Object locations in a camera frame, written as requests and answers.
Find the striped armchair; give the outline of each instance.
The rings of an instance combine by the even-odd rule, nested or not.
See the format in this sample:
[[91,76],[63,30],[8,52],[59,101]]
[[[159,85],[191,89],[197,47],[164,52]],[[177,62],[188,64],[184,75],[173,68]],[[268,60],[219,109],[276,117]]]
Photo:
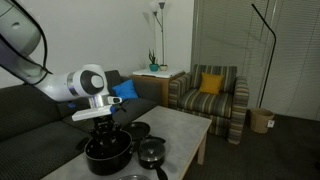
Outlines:
[[[219,95],[200,93],[202,72],[224,75]],[[209,133],[239,144],[245,121],[249,89],[235,66],[194,65],[193,71],[169,84],[169,108],[212,119]]]

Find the brown bin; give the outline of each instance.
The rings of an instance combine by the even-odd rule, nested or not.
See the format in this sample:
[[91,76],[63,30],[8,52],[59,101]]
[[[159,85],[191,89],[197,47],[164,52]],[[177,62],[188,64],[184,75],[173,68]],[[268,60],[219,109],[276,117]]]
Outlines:
[[268,121],[272,120],[274,114],[263,108],[253,108],[250,110],[250,128],[257,133],[266,133],[268,131]]

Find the side table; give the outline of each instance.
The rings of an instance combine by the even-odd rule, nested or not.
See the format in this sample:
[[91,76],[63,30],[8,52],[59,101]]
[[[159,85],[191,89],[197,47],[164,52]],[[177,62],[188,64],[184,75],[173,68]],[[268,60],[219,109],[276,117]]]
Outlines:
[[149,69],[143,69],[132,73],[131,78],[143,79],[147,81],[157,81],[162,85],[162,106],[168,107],[168,94],[170,81],[185,74],[183,70],[168,69],[167,71],[155,71],[152,72]]

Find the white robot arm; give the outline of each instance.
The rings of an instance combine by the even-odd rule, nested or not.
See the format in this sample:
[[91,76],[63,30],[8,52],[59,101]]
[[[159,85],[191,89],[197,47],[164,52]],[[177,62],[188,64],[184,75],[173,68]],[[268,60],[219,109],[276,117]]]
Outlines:
[[13,0],[0,0],[0,66],[55,101],[88,97],[91,109],[77,112],[74,120],[111,114],[110,104],[121,102],[121,99],[109,97],[106,77],[100,66],[88,64],[76,72],[53,75],[45,63],[41,66],[29,58],[40,42],[40,32],[19,4]]

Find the blue pillow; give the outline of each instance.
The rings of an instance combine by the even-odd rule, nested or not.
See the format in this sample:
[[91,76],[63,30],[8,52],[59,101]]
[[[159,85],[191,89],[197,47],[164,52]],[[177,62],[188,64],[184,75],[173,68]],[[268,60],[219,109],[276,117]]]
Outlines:
[[122,100],[138,98],[131,79],[112,87],[112,89],[116,92],[117,97],[121,97]]

